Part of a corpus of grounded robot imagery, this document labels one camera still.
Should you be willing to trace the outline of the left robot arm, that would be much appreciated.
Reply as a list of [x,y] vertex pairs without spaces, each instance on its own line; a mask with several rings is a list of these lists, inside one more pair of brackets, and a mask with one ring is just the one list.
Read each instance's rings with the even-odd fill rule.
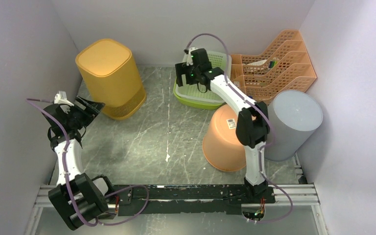
[[57,154],[59,168],[56,187],[49,191],[48,198],[73,231],[107,212],[108,203],[116,197],[110,180],[104,175],[91,179],[84,173],[81,161],[80,130],[86,129],[104,106],[80,96],[70,102],[65,92],[58,92],[53,104],[44,108],[50,124],[47,136]]

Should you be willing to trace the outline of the large grey plastic bucket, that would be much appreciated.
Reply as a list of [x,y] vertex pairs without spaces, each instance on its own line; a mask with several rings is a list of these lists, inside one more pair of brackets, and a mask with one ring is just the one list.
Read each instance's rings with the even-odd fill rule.
[[265,159],[282,162],[297,150],[322,124],[323,112],[317,101],[306,93],[287,90],[280,92],[268,106],[274,129],[268,135]]

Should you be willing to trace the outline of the white perforated tray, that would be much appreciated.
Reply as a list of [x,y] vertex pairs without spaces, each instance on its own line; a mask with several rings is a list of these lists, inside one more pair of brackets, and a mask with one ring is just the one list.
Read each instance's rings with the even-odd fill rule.
[[[209,61],[211,62],[212,67],[220,67],[222,70],[226,67],[227,56],[224,53],[216,51],[207,51]],[[194,85],[188,85],[186,83],[185,76],[182,76],[183,86],[176,85],[175,92],[176,94],[188,100],[195,100],[208,103],[223,103],[223,99],[219,97],[216,93],[207,90],[206,86],[198,83]]]

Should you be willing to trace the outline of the green perforated tray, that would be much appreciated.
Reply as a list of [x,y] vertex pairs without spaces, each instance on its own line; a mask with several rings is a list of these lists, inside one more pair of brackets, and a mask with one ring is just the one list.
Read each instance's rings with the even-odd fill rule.
[[177,84],[174,83],[173,87],[173,94],[176,97],[176,99],[183,105],[186,105],[188,107],[202,109],[202,110],[216,110],[224,103],[209,103],[209,102],[202,102],[197,100],[189,100],[187,98],[182,98],[181,96],[178,96],[176,93]]

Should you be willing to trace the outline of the yellow mesh waste basket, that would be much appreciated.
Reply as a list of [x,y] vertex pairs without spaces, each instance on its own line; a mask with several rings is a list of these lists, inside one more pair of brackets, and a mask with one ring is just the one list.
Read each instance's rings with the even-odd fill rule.
[[125,45],[100,39],[78,53],[75,63],[93,100],[105,104],[106,116],[127,119],[145,102],[134,56]]

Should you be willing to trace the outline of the orange plastic bucket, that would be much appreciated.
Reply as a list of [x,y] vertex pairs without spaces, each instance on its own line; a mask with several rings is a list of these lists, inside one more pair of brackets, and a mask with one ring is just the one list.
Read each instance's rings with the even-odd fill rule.
[[246,166],[244,146],[236,136],[236,129],[228,129],[226,120],[230,118],[237,123],[237,113],[229,105],[218,108],[202,142],[206,160],[216,169],[227,172],[239,171]]

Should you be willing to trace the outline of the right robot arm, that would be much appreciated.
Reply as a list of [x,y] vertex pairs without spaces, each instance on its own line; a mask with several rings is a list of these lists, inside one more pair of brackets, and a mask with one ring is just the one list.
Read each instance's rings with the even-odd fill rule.
[[248,97],[230,81],[225,71],[212,66],[204,48],[190,47],[184,53],[184,61],[175,65],[177,85],[204,85],[237,114],[235,134],[244,146],[246,157],[244,195],[255,203],[269,188],[264,171],[264,151],[271,129],[267,105]]

